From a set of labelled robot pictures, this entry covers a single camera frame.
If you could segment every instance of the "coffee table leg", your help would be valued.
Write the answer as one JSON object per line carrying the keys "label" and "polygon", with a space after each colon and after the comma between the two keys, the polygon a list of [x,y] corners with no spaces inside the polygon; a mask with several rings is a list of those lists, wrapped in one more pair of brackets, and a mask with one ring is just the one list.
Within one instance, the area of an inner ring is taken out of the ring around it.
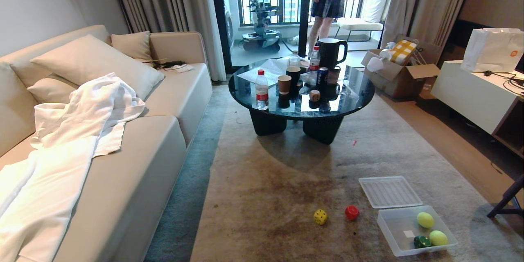
{"label": "coffee table leg", "polygon": [[281,133],[286,130],[287,120],[261,111],[249,110],[255,133],[259,136]]}
{"label": "coffee table leg", "polygon": [[331,144],[344,117],[320,118],[316,120],[305,120],[302,129],[306,135],[317,139],[321,143]]}

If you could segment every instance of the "beige curtain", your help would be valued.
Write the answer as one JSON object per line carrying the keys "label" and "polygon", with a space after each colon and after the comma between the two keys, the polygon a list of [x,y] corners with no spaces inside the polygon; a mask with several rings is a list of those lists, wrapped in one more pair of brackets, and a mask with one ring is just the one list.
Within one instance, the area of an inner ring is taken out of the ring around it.
{"label": "beige curtain", "polygon": [[402,34],[439,46],[442,51],[463,1],[391,0],[382,47]]}
{"label": "beige curtain", "polygon": [[211,79],[226,81],[213,0],[122,1],[132,32],[200,32],[204,39]]}

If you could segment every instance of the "black pitcher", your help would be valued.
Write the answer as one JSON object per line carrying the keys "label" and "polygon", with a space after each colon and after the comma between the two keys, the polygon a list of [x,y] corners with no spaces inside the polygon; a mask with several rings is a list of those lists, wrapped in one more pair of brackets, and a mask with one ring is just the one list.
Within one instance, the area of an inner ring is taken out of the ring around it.
{"label": "black pitcher", "polygon": [[[320,45],[320,66],[334,68],[337,64],[346,60],[348,56],[348,43],[343,40],[335,38],[322,38],[318,41]],[[340,45],[344,45],[344,57],[341,60],[337,60],[339,57]]]}

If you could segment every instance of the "yellow checkered cloth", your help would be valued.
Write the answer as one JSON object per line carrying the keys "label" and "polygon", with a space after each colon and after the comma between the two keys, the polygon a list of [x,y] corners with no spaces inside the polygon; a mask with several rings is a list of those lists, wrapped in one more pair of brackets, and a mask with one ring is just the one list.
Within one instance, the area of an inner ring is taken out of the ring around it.
{"label": "yellow checkered cloth", "polygon": [[408,40],[400,40],[395,47],[390,50],[391,52],[391,61],[396,64],[402,64],[406,58],[408,58],[413,50],[417,48],[417,44]]}

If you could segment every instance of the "door frame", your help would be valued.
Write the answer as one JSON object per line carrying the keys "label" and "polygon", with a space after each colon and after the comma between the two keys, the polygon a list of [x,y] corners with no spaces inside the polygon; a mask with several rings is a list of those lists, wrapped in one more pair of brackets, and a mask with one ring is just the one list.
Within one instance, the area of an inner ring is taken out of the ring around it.
{"label": "door frame", "polygon": [[[217,23],[219,26],[220,42],[224,55],[224,66],[226,73],[234,73],[239,67],[233,67],[231,59],[231,48],[228,42],[228,31],[226,28],[226,15],[224,0],[213,0]],[[300,0],[300,22],[299,22],[299,55],[304,57],[307,46],[307,26],[309,22],[309,0]]]}

